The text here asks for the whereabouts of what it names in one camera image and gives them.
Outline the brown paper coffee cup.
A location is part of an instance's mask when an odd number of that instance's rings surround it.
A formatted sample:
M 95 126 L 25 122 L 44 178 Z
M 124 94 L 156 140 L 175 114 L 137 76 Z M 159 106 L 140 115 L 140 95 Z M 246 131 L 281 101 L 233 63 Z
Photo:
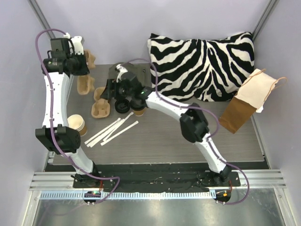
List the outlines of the brown paper coffee cup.
M 136 110 L 133 110 L 133 113 L 136 115 L 136 116 L 142 116 L 145 112 L 145 108 L 142 109 L 142 110 L 139 110 L 139 111 L 136 111 Z

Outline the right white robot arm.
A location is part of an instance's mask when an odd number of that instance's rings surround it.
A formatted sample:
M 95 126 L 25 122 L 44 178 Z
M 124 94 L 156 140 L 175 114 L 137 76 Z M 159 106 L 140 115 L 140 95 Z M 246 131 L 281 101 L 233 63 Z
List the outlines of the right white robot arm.
M 131 72 L 120 73 L 115 79 L 108 79 L 100 98 L 122 100 L 131 98 L 130 108 L 135 111 L 145 108 L 160 111 L 180 124 L 182 136 L 198 147 L 205 157 L 213 182 L 218 186 L 225 185 L 230 177 L 231 166 L 219 153 L 211 139 L 208 120 L 196 103 L 180 105 L 167 97 L 158 97 L 155 90 L 143 86 Z

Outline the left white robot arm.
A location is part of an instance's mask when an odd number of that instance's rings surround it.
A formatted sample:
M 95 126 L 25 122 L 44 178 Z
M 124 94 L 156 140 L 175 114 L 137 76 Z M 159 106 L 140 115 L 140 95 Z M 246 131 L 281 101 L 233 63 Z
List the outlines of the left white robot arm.
M 70 128 L 66 111 L 70 76 L 89 74 L 83 38 L 64 35 L 51 39 L 50 44 L 48 56 L 41 63 L 46 86 L 45 116 L 35 136 L 50 152 L 61 155 L 73 165 L 75 180 L 94 188 L 99 185 L 100 175 L 80 146 L 79 131 Z

